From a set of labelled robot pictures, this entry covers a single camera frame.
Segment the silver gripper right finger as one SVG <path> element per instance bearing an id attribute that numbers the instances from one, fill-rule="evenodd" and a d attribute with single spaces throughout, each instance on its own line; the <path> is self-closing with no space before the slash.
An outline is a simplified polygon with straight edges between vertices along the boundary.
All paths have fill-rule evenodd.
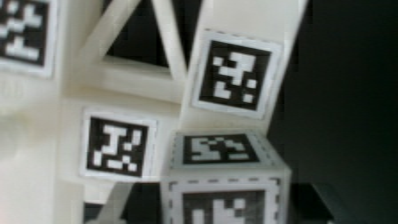
<path id="1" fill-rule="evenodd" d="M 329 184 L 297 183 L 291 186 L 291 224 L 366 224 Z"/>

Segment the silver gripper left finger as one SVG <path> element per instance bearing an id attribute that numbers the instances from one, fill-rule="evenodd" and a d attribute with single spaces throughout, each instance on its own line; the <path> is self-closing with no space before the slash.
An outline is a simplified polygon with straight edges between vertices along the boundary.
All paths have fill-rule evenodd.
<path id="1" fill-rule="evenodd" d="M 160 184 L 117 183 L 105 204 L 85 204 L 85 224 L 160 224 Z"/>

